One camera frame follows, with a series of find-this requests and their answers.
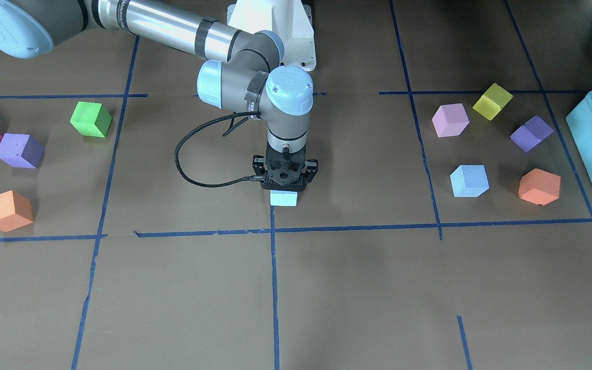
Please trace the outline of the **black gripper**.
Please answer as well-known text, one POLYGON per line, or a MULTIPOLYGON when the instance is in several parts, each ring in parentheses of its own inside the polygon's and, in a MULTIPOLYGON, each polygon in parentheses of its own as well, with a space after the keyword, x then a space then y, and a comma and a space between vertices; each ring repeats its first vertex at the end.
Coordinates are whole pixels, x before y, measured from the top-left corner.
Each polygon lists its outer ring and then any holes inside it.
POLYGON ((291 153, 281 152, 266 146, 266 155, 254 155, 254 181, 259 181, 265 190, 303 192, 319 171, 319 161, 306 159, 306 147, 291 153))

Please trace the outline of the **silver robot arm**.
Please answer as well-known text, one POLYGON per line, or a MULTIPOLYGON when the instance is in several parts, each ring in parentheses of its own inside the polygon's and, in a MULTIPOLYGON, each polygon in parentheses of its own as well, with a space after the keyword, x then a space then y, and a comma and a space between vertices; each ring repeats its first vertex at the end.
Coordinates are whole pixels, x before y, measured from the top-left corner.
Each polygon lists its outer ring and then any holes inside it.
POLYGON ((203 188, 259 182, 273 192, 302 192, 319 171, 306 157, 314 83, 304 66, 288 62, 288 41, 273 31, 253 33, 161 1, 0 1, 0 51, 32 59, 89 30, 119 30, 203 60, 197 96, 226 116, 194 128, 174 149, 176 169, 203 188), (230 121, 229 135, 247 120, 266 123, 265 155, 253 157, 254 175, 222 183, 197 182, 183 170, 183 145, 210 126, 230 121))

